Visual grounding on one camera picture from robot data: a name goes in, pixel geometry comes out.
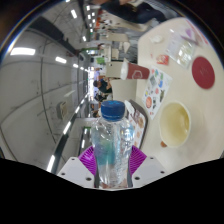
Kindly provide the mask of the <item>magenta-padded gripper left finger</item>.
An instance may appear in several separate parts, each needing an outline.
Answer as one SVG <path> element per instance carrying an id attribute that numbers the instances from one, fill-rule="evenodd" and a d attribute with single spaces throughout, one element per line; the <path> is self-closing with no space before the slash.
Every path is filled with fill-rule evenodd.
<path id="1" fill-rule="evenodd" d="M 70 157 L 58 176 L 84 188 L 95 187 L 97 163 L 92 146 L 85 149 L 78 157 Z"/>

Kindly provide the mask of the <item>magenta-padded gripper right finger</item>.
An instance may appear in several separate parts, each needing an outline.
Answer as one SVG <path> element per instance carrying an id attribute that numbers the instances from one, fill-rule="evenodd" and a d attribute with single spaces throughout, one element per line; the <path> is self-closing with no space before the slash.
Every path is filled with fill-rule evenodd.
<path id="1" fill-rule="evenodd" d="M 166 170 L 154 156 L 147 157 L 133 146 L 129 157 L 129 176 L 131 186 L 140 188 L 165 177 Z"/>

